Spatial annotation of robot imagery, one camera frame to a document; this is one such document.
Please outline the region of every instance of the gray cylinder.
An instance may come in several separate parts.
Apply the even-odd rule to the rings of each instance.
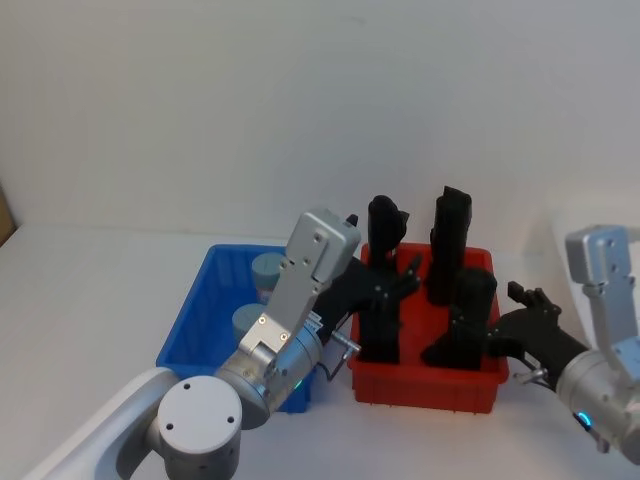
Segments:
[[[575,413],[584,413],[592,428],[636,465],[640,464],[640,402],[638,388],[619,384],[618,375],[597,350],[574,358],[556,388],[558,397]]]
[[[231,321],[233,323],[233,338],[236,340],[236,345],[240,343],[242,337],[253,327],[258,317],[262,315],[264,307],[262,303],[250,303],[249,305],[243,305],[233,312]]]
[[[271,292],[276,288],[280,279],[280,264],[285,257],[279,253],[270,252],[258,255],[251,262],[251,276],[258,290],[258,301],[269,302]]]

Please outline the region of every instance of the robotic arm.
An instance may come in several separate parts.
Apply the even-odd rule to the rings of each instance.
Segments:
[[[589,297],[598,350],[558,326],[561,311],[541,289],[511,282],[509,296],[526,308],[502,316],[489,333],[491,355],[522,360],[521,383],[556,392],[596,440],[640,465],[640,338],[633,303],[629,230],[590,227],[566,238],[572,279]],[[537,364],[527,359],[533,357]]]
[[[140,375],[24,480],[124,480],[151,450],[171,480],[231,478],[241,430],[264,424],[320,360],[322,324],[311,309],[359,241],[358,229],[328,210],[304,213],[269,304],[215,377],[179,381],[164,368]],[[334,338],[345,356],[359,350]]]

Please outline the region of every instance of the white wall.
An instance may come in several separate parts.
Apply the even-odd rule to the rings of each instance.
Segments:
[[[18,220],[286,236],[377,193],[475,244],[638,198],[640,2],[3,0],[0,181]]]

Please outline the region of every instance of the black 3d printed part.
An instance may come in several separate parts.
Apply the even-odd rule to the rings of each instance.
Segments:
[[[323,344],[353,313],[360,314],[362,347],[359,358],[381,363],[398,362],[398,309],[400,301],[420,288],[417,276],[422,261],[416,256],[403,274],[371,270],[352,258],[347,270],[322,292],[313,307],[321,317],[318,337]]]
[[[395,203],[384,195],[378,195],[369,203],[369,266],[395,273],[395,263],[390,258],[393,250],[407,233],[409,214],[398,210]]]
[[[508,294],[526,308],[503,315],[493,325],[487,337],[488,353],[518,360],[525,360],[528,353],[547,370],[546,380],[555,390],[562,371],[587,347],[558,326],[562,310],[541,288],[525,291],[516,282],[509,282]]]
[[[449,311],[449,330],[422,353],[426,364],[480,370],[496,287],[493,274],[482,268],[460,272]]]
[[[449,305],[456,276],[464,265],[471,223],[471,196],[451,187],[436,202],[431,229],[432,261],[427,275],[427,298],[433,305]]]

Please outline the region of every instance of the red plastic bin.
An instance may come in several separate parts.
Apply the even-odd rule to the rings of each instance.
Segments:
[[[420,278],[426,278],[431,264],[431,246],[403,243],[397,249],[398,270],[407,268],[416,254],[422,254]],[[361,259],[367,262],[368,245]],[[491,254],[479,248],[467,248],[466,267],[481,267],[493,272]],[[460,412],[490,413],[498,386],[509,377],[505,358],[485,356],[480,371],[429,367],[420,354],[447,330],[448,307],[437,307],[427,301],[424,283],[420,290],[400,305],[400,363],[397,365],[360,362],[349,363],[353,371],[353,390],[358,402],[435,408]],[[500,317],[494,299],[490,323]],[[354,315],[351,338],[358,341],[359,318]]]

